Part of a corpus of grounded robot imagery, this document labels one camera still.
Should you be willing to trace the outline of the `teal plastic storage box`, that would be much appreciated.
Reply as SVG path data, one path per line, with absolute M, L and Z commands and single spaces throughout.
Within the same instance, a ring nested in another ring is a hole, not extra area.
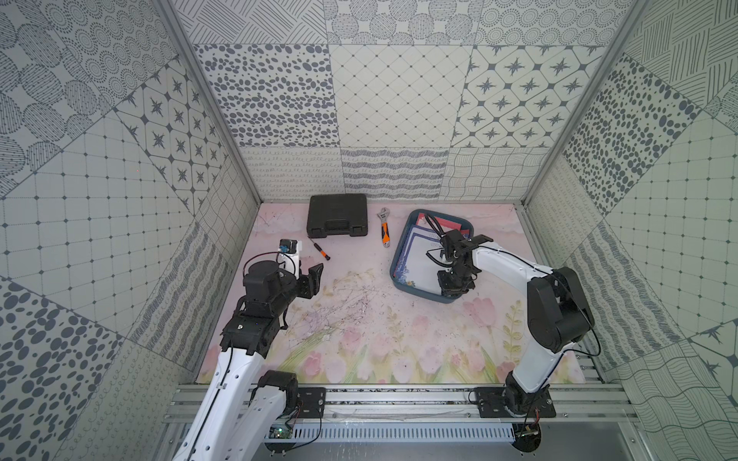
M 494 240 L 474 234 L 459 217 L 417 209 L 407 219 L 389 274 L 394 285 L 413 296 L 453 303 L 476 287 L 480 269 L 473 252 Z

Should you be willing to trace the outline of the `blue floral stationery paper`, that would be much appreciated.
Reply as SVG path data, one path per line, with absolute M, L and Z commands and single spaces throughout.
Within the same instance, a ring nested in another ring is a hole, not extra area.
M 411 226 L 394 271 L 397 282 L 440 295 L 437 273 L 444 271 L 447 263 L 441 251 L 440 237 L 436 232 Z

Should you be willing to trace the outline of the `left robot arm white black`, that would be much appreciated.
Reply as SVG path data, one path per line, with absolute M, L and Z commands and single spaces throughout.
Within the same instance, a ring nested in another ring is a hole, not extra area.
M 176 460 L 250 460 L 278 418 L 298 407 L 296 374 L 263 372 L 265 357 L 298 298 L 320 290 L 324 265 L 301 272 L 300 263 L 262 260 L 243 274 L 245 294 L 223 330 L 215 374 Z

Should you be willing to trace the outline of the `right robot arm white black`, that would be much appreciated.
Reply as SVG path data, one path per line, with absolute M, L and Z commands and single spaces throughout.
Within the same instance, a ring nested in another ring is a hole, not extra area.
M 468 293 L 482 272 L 526 295 L 532 344 L 505 379 L 504 398 L 510 415 L 530 415 L 563 355 L 594 328 L 577 273 L 523 259 L 483 234 L 467 238 L 459 230 L 442 230 L 439 237 L 440 258 L 431 252 L 427 255 L 441 268 L 437 278 L 442 296 L 458 298 Z

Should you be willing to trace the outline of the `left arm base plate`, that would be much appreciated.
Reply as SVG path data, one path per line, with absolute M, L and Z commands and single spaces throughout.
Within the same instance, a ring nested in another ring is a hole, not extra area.
M 291 414 L 294 419 L 320 420 L 324 417 L 327 400 L 326 387 L 300 386 L 296 399 L 296 407 Z

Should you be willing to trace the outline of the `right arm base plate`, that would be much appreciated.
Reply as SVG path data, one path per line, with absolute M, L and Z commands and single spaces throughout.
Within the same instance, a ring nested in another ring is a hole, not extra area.
M 518 393 L 511 387 L 477 387 L 471 392 L 480 418 L 555 418 L 550 386 L 537 393 Z

